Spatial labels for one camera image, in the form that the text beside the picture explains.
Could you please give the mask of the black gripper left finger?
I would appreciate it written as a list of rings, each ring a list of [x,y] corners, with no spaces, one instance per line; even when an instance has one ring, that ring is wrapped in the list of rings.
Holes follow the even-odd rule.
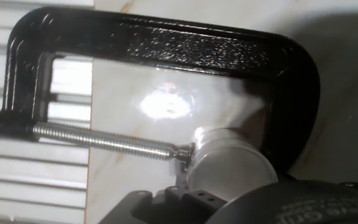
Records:
[[[204,190],[190,192],[172,186],[160,194],[133,191],[127,194],[99,224],[201,224],[226,201]]]

